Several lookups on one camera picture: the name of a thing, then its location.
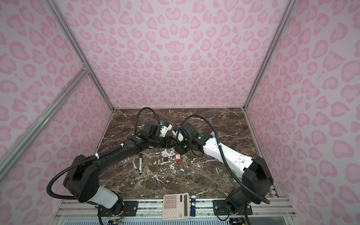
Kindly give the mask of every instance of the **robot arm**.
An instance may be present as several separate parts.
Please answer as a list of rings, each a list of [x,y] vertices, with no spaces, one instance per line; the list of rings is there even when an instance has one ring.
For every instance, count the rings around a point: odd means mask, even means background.
[[[118,150],[106,157],[98,158],[71,169],[67,173],[63,185],[79,202],[96,203],[107,208],[111,214],[119,215],[123,209],[122,198],[115,192],[100,186],[99,175],[112,165],[140,153],[149,146],[160,148],[172,147],[172,138],[165,136],[168,129],[171,129],[171,124],[169,123],[161,125],[158,125],[156,122],[146,123],[144,130],[130,136],[123,144],[115,147],[119,148]],[[79,155],[72,164],[74,165],[90,157],[93,156],[85,157],[84,155]]]
[[[224,163],[214,132],[211,134],[206,132],[199,134],[190,123],[185,123],[181,127],[175,127],[172,133],[178,141],[175,147],[178,153],[185,154],[190,150],[199,151]],[[259,156],[254,159],[238,153],[222,143],[220,145],[225,160],[233,173],[253,192],[265,197],[273,184],[273,178],[265,160]],[[247,202],[260,204],[261,200],[246,189],[239,187],[227,196],[226,202],[229,212],[236,214]]]

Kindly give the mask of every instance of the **aluminum frame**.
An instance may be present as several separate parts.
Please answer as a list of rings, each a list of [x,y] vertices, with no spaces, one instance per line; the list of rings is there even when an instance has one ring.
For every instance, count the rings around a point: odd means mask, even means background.
[[[197,198],[196,218],[216,218],[213,212],[213,200],[224,200],[225,198]],[[268,198],[271,204],[251,203],[253,215],[249,217],[296,217],[289,198]],[[162,215],[163,199],[124,199],[124,201],[139,201],[136,216],[128,216],[131,219],[160,219]],[[88,203],[80,203],[77,200],[64,200],[54,222],[70,219],[93,219],[97,217],[97,209]],[[102,219],[117,219],[118,217],[102,217]]]
[[[254,141],[257,152],[258,152],[258,154],[259,154],[259,156],[261,158],[265,159],[265,162],[266,162],[267,166],[269,167],[268,159],[266,158],[266,155],[261,150],[259,137],[257,136],[257,134],[256,134],[256,132],[254,130],[254,126],[252,125],[252,122],[251,122],[251,120],[249,118],[249,115],[248,115],[248,113],[246,112],[245,109],[243,109],[243,113],[245,115],[245,119],[246,119],[246,122],[248,124],[249,130],[250,130],[250,133],[251,133],[251,136],[252,136],[252,140]],[[272,177],[274,177],[272,170],[270,170],[270,174],[271,174]],[[278,185],[276,184],[276,182],[273,183],[273,186],[274,186],[276,194],[279,195],[281,192],[280,192],[280,189],[279,189]]]
[[[255,91],[260,83],[260,80],[262,78],[262,76],[264,75],[264,72],[267,68],[267,65],[269,64],[271,57],[273,56],[275,50],[276,50],[276,46],[278,45],[284,31],[285,28],[287,26],[287,24],[289,23],[289,20],[291,18],[291,15],[294,13],[294,9],[296,8],[298,3],[298,0],[289,0],[286,4],[285,10],[283,15],[281,16],[280,22],[275,30],[275,34],[273,39],[271,40],[270,46],[267,49],[267,52],[265,54],[264,60],[261,62],[260,65],[260,69],[255,77],[255,81],[251,86],[250,92],[248,97],[246,98],[245,104],[244,104],[244,109],[247,109],[247,107],[249,106],[249,104],[251,103],[251,99],[255,94]]]
[[[84,66],[32,124],[31,128],[28,129],[22,138],[9,150],[8,154],[0,162],[0,182],[15,166],[28,147],[39,136],[45,126],[63,106],[64,102],[69,98],[87,74],[89,74],[89,70],[86,66]]]
[[[97,142],[97,144],[96,144],[97,148],[94,150],[93,154],[95,154],[96,152],[98,152],[99,147],[100,147],[100,144],[101,144],[101,142],[102,142],[103,139],[104,139],[105,133],[106,133],[106,131],[108,130],[109,124],[110,124],[110,122],[111,122],[111,120],[112,120],[112,117],[113,117],[114,113],[115,113],[114,111],[110,113],[110,116],[109,116],[109,118],[108,118],[108,120],[107,120],[107,122],[106,122],[106,125],[105,125],[103,131],[101,132],[100,138],[99,138],[99,140],[98,140],[98,142]]]
[[[111,103],[109,96],[107,96],[105,90],[101,86],[98,78],[95,76],[94,70],[91,68],[91,65],[87,61],[84,52],[81,50],[79,43],[76,41],[75,35],[71,31],[70,27],[68,26],[64,15],[62,14],[61,10],[59,9],[58,4],[55,0],[44,0],[45,4],[48,6],[48,9],[51,11],[52,15],[54,16],[55,20],[57,21],[59,27],[65,34],[66,38],[68,39],[70,45],[73,47],[77,57],[83,63],[84,66],[87,66],[90,70],[90,77],[93,80],[96,88],[100,92],[101,96],[105,100],[106,104],[110,108],[110,110],[114,111],[114,106]]]

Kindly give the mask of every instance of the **metal grille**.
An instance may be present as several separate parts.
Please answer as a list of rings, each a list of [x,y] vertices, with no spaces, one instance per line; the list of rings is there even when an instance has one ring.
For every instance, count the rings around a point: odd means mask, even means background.
[[[228,221],[216,219],[188,219],[188,220],[167,220],[162,219],[127,219],[123,225],[229,225]]]
[[[99,221],[93,220],[67,220],[64,225],[99,225]],[[162,219],[125,219],[123,225],[229,225],[229,221],[220,221],[216,219],[199,218],[188,220],[168,220]]]
[[[108,224],[108,220],[102,220],[104,225]],[[64,225],[100,225],[99,220],[66,220]]]

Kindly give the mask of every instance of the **padlock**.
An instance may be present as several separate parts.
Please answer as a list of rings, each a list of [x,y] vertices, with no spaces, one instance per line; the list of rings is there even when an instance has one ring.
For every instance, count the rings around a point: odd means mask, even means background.
[[[162,160],[163,160],[163,162],[168,162],[169,161],[169,157],[167,156],[167,154],[164,155],[164,158]]]

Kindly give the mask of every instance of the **wire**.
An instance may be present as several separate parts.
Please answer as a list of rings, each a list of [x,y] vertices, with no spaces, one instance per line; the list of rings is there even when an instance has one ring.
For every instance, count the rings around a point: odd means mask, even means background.
[[[189,115],[188,117],[186,117],[183,122],[181,123],[181,126],[184,125],[185,121],[191,117],[199,117],[201,119],[203,119],[210,127],[211,129],[214,131],[215,133],[215,139],[216,139],[216,142],[217,142],[217,145],[219,147],[219,151],[220,151],[220,155],[221,155],[221,159],[222,161],[224,162],[224,165],[226,167],[226,169],[228,170],[228,172],[230,173],[230,175],[236,180],[236,182],[238,182],[240,184],[240,186],[242,188],[244,188],[245,190],[247,190],[250,194],[252,194],[255,198],[261,200],[262,202],[265,202],[266,204],[270,204],[270,201],[266,198],[264,198],[263,196],[259,195],[258,193],[254,192],[253,190],[251,190],[248,186],[246,186],[235,174],[234,172],[230,169],[229,165],[228,165],[228,162],[226,161],[226,158],[225,158],[225,155],[224,155],[224,152],[222,151],[222,147],[221,147],[221,144],[220,144],[220,141],[219,141],[219,136],[217,135],[217,131],[216,129],[213,127],[213,125],[207,120],[205,119],[204,117],[200,116],[200,115],[196,115],[196,114],[193,114],[193,115]]]
[[[148,110],[150,110],[151,112],[153,112],[153,114],[154,114],[155,117],[156,117],[156,120],[157,120],[158,124],[160,124],[160,120],[159,120],[159,118],[157,117],[155,111],[154,111],[152,108],[144,107],[144,108],[140,109],[140,111],[139,111],[138,114],[136,115],[135,125],[134,125],[134,135],[136,135],[136,130],[137,130],[137,128],[138,128],[138,119],[139,119],[140,113],[141,113],[143,110],[145,110],[145,109],[148,109]]]
[[[182,143],[182,142],[184,142],[184,139],[185,139],[185,138],[183,138],[182,141],[179,141],[179,133],[180,133],[180,130],[178,130],[178,131],[176,132],[176,141]]]
[[[226,221],[226,220],[229,218],[230,213],[229,213],[229,211],[228,211],[228,217],[226,217],[226,219],[224,219],[224,220],[220,219],[220,217],[219,217],[218,215],[216,215],[216,216],[217,216],[217,218],[218,218],[219,220],[221,220],[221,221]]]
[[[191,152],[195,155],[195,156],[197,156],[197,157],[199,157],[199,158],[201,158],[201,157],[203,157],[205,154],[203,154],[202,156],[198,156],[198,155],[196,155],[195,154],[195,152],[191,149]]]
[[[246,219],[246,222],[247,222],[247,224],[248,225],[251,225],[251,223],[250,223],[250,220],[249,220],[249,217],[247,216],[247,206],[245,205],[245,219]]]
[[[113,152],[116,152],[116,151],[120,150],[120,149],[122,148],[122,146],[123,146],[123,145],[120,145],[119,147],[116,147],[116,148],[114,148],[113,150],[109,150],[109,151],[107,151],[107,152],[100,153],[100,154],[99,154],[99,158],[102,158],[102,157],[104,157],[104,156],[107,156],[107,155],[109,155],[109,154],[112,154]],[[75,164],[69,166],[68,168],[64,169],[63,171],[59,172],[58,174],[56,174],[55,177],[53,177],[53,178],[49,181],[49,183],[48,183],[48,185],[47,185],[47,187],[46,187],[46,192],[48,193],[48,195],[50,195],[50,196],[53,197],[53,198],[76,200],[76,198],[75,198],[74,196],[55,194],[55,193],[52,191],[52,189],[51,189],[52,186],[53,186],[53,184],[55,183],[55,181],[56,181],[57,179],[59,179],[59,177],[61,177],[63,174],[67,173],[68,171],[70,171],[70,170],[72,170],[72,169],[74,169],[74,168],[76,168],[76,167],[78,167],[78,166],[80,166],[80,165],[82,165],[82,164],[85,164],[85,163],[87,163],[87,162],[91,162],[91,161],[97,160],[97,159],[98,159],[98,158],[97,158],[96,156],[92,156],[92,157],[90,157],[90,158],[84,159],[83,161],[80,161],[80,162],[78,162],[78,163],[75,163]]]
[[[244,219],[244,214],[245,214],[245,211],[243,208],[241,208],[241,220],[242,220],[242,223],[245,222],[245,219]]]
[[[104,225],[104,224],[103,224],[103,221],[101,220],[100,205],[98,205],[98,218],[99,218],[99,223],[100,223],[100,225]]]
[[[124,209],[122,210],[121,223],[122,223],[122,218],[124,217],[124,214],[126,214],[126,207],[124,207]]]

